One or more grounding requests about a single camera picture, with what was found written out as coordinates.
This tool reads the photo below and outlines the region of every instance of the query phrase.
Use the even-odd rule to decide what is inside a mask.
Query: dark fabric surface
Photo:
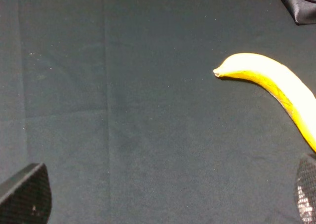
[[[298,224],[311,149],[212,70],[259,53],[316,91],[314,31],[280,0],[0,0],[0,181],[45,162],[50,224]]]

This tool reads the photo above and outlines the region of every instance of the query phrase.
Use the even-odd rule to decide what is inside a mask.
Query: banana
[[[213,73],[218,78],[244,79],[262,86],[279,101],[316,152],[316,98],[285,65],[260,54],[237,53],[226,58]]]

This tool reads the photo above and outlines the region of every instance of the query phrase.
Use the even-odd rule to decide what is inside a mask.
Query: black bag
[[[316,24],[316,0],[281,0],[297,25]]]

